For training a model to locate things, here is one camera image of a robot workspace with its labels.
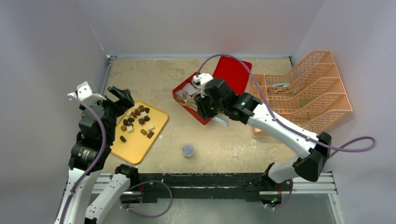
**small block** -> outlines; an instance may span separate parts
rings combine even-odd
[[[133,131],[134,130],[134,127],[133,126],[127,126],[127,131],[128,132],[131,132],[131,131]]]
[[[144,119],[143,118],[139,118],[139,124],[144,125]]]
[[[122,142],[126,142],[127,141],[127,139],[124,136],[122,136],[122,135],[120,136],[120,139],[121,139]]]
[[[151,130],[154,130],[154,128],[155,128],[154,125],[150,125],[147,127],[147,130],[151,131]]]
[[[151,139],[151,137],[153,137],[153,135],[154,135],[154,132],[150,131],[150,132],[147,134],[147,138]]]

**red container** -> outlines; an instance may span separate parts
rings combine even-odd
[[[245,62],[245,65],[249,69],[252,69],[252,64],[249,62]],[[184,82],[182,82],[179,86],[177,86],[173,91],[173,98],[176,100],[176,92],[181,90],[187,83],[190,83],[192,78],[196,73],[192,74],[188,77]],[[220,57],[219,63],[217,64],[216,70],[213,73],[214,78],[222,78],[231,89],[235,91],[236,94],[241,94],[245,91],[246,85],[249,80],[249,73],[246,69],[235,59],[222,56]],[[194,116],[201,124],[206,125],[211,119],[202,119],[201,116],[197,114],[197,112],[187,106],[183,106],[186,111],[188,111],[192,116]]]

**plastic basket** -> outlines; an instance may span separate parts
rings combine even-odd
[[[311,52],[285,75],[255,74],[255,77],[271,109],[309,131],[320,134],[352,112],[330,51]],[[276,83],[290,85],[269,86]],[[251,93],[263,100],[253,82],[250,85]],[[266,133],[255,128],[254,134]]]

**brown cube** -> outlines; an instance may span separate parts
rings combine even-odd
[[[154,135],[154,132],[150,131],[150,132],[147,134],[147,138],[151,139],[151,137],[153,137],[153,135]]]
[[[124,136],[122,136],[122,135],[120,136],[120,139],[121,139],[122,142],[126,142],[127,141],[127,139]]]
[[[139,118],[139,124],[144,125],[144,119],[143,118]]]

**light blue object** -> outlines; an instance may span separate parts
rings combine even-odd
[[[191,158],[195,153],[194,146],[192,144],[185,144],[182,152],[184,157]]]

